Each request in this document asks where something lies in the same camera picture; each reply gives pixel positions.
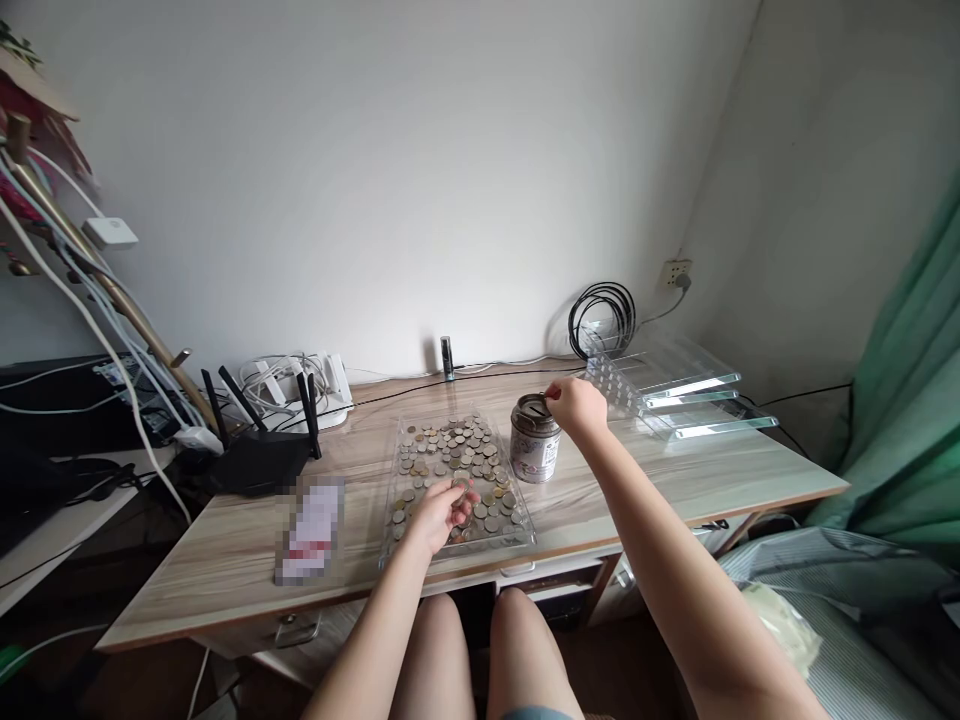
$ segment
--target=black router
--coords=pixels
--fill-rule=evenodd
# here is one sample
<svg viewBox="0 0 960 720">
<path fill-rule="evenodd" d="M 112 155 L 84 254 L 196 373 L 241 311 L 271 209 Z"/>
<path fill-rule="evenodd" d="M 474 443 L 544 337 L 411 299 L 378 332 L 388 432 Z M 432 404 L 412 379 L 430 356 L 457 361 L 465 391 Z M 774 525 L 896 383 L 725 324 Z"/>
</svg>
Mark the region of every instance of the black router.
<svg viewBox="0 0 960 720">
<path fill-rule="evenodd" d="M 227 432 L 223 415 L 217 406 L 213 380 L 206 370 L 203 382 L 217 420 L 217 434 L 223 443 L 224 454 L 209 473 L 212 490 L 235 493 L 244 497 L 276 494 L 296 484 L 303 466 L 311 457 L 319 460 L 320 443 L 317 439 L 317 391 L 313 374 L 304 378 L 297 375 L 297 387 L 306 417 L 307 434 L 267 430 L 259 413 L 240 392 L 236 382 L 223 366 L 218 371 L 243 409 L 253 420 L 256 429 L 249 428 L 236 438 Z"/>
</svg>

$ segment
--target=desk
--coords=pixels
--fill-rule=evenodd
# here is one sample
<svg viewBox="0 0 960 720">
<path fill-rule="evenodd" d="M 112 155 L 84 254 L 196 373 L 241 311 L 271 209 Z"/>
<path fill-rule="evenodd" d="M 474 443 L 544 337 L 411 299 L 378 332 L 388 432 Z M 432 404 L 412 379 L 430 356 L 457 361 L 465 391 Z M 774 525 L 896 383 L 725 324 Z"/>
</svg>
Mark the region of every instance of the desk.
<svg viewBox="0 0 960 720">
<path fill-rule="evenodd" d="M 574 367 L 544 361 L 532 369 Z M 492 370 L 510 372 L 509 368 Z M 458 379 L 383 402 L 362 405 L 347 421 L 321 433 L 323 458 L 304 475 L 343 475 L 342 562 L 335 577 L 305 587 L 273 583 L 283 523 L 276 498 L 214 498 L 97 647 L 116 652 L 183 636 L 228 630 L 258 617 L 364 598 L 379 574 L 384 501 L 401 415 L 454 414 L 471 403 L 509 437 L 517 398 L 546 388 L 542 372 Z M 430 380 L 391 380 L 355 388 L 355 402 L 390 395 Z M 634 421 L 611 423 L 650 479 L 691 526 L 842 492 L 846 483 L 756 431 L 666 444 Z M 537 530 L 536 545 L 504 548 L 435 562 L 424 594 L 485 582 L 491 573 L 548 558 L 622 550 L 603 495 L 569 438 L 561 441 L 557 471 L 543 485 L 520 483 Z"/>
<path fill-rule="evenodd" d="M 174 448 L 173 446 L 157 448 L 154 454 L 160 466 L 164 467 L 173 459 Z M 120 465 L 134 463 L 134 472 L 138 474 L 153 469 L 146 450 L 98 453 L 85 457 L 113 460 Z M 89 538 L 120 512 L 138 492 L 135 487 L 117 488 L 108 498 L 100 502 L 85 502 L 73 507 L 65 507 L 52 515 L 13 550 L 0 558 L 0 585 L 9 578 L 15 578 L 44 560 L 54 558 L 57 553 L 62 553 L 67 548 Z M 63 553 L 60 557 L 44 563 L 32 573 L 0 590 L 0 615 L 16 605 L 72 554 L 73 551 Z"/>
</svg>

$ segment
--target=wall socket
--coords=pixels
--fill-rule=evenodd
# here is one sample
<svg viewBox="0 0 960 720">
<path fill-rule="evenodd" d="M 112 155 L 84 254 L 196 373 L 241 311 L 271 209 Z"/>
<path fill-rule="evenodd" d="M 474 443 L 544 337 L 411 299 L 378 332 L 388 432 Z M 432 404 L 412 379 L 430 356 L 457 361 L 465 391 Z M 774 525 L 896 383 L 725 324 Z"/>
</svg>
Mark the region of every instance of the wall socket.
<svg viewBox="0 0 960 720">
<path fill-rule="evenodd" d="M 660 273 L 661 287 L 676 287 L 678 275 L 689 275 L 693 267 L 693 260 L 667 260 Z"/>
</svg>

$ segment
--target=thigh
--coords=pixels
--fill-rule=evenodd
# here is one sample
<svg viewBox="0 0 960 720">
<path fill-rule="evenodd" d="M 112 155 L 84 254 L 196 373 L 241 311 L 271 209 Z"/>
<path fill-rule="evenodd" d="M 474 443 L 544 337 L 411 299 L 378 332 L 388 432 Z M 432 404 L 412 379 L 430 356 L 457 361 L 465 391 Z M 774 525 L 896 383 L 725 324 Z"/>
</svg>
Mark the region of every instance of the thigh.
<svg viewBox="0 0 960 720">
<path fill-rule="evenodd" d="M 475 718 L 470 658 L 460 614 L 449 595 L 435 595 L 417 610 L 390 718 Z"/>
<path fill-rule="evenodd" d="M 526 595 L 507 588 L 497 598 L 490 628 L 490 700 L 487 717 L 546 707 L 582 718 L 563 657 L 540 610 Z"/>
</svg>

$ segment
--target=person's left hand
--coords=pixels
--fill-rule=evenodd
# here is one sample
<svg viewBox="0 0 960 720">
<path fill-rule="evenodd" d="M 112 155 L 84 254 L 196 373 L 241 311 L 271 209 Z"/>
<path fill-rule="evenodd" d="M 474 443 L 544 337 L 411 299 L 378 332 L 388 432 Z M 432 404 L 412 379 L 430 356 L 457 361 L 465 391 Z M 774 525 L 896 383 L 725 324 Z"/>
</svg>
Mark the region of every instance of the person's left hand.
<svg viewBox="0 0 960 720">
<path fill-rule="evenodd" d="M 433 557 L 447 541 L 453 526 L 470 516 L 480 496 L 473 490 L 464 496 L 463 488 L 451 487 L 452 483 L 452 478 L 444 478 L 430 486 L 417 504 L 401 544 L 420 547 Z"/>
</svg>

